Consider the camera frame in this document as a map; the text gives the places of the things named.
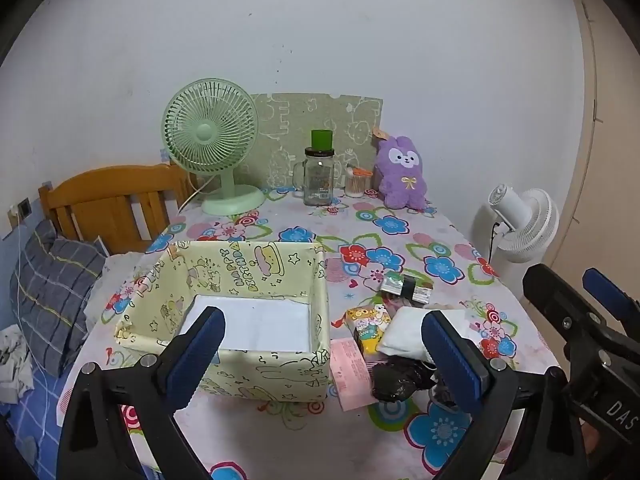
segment blue bed sheet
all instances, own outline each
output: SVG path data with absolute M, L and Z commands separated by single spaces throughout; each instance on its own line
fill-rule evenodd
M 62 431 L 62 428 L 56 424 L 56 405 L 70 371 L 71 366 L 68 366 L 59 378 L 55 378 L 49 374 L 43 376 L 42 371 L 35 368 L 34 389 L 25 393 L 18 404 L 0 403 L 0 413 L 8 415 L 9 424 L 15 433 L 15 443 L 20 452 L 28 436 L 32 436 L 38 444 L 33 468 L 40 480 L 54 480 L 56 477 L 58 446 Z M 48 410 L 46 409 L 47 397 L 49 397 Z M 150 480 L 161 478 L 151 469 L 146 467 L 144 469 Z

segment plush toy eye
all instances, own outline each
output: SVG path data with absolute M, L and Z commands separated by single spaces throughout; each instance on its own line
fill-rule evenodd
M 403 157 L 402 152 L 397 148 L 391 148 L 389 150 L 389 160 L 392 163 L 398 164 L 399 162 L 402 161 L 402 157 Z

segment gray pillow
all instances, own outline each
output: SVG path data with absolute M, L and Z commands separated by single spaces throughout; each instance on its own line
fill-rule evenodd
M 20 254 L 12 309 L 34 359 L 55 377 L 80 351 L 87 333 L 84 307 L 104 259 L 93 244 L 56 237 L 49 220 L 36 227 Z

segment fan base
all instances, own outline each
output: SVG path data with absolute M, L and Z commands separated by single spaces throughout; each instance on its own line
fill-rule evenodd
M 212 216 L 239 215 L 257 209 L 264 202 L 264 193 L 255 186 L 236 184 L 236 194 L 222 198 L 222 191 L 207 195 L 202 202 L 202 210 Z

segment wooden headboard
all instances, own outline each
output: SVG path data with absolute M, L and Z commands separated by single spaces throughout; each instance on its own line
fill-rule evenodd
M 144 252 L 151 243 L 140 235 L 132 198 L 140 201 L 146 227 L 155 239 L 169 224 L 164 193 L 172 192 L 181 205 L 188 196 L 187 186 L 187 174 L 181 168 L 158 164 L 91 170 L 53 190 L 41 187 L 38 191 L 45 215 L 60 234 L 88 242 L 100 236 L 110 253 L 118 254 Z

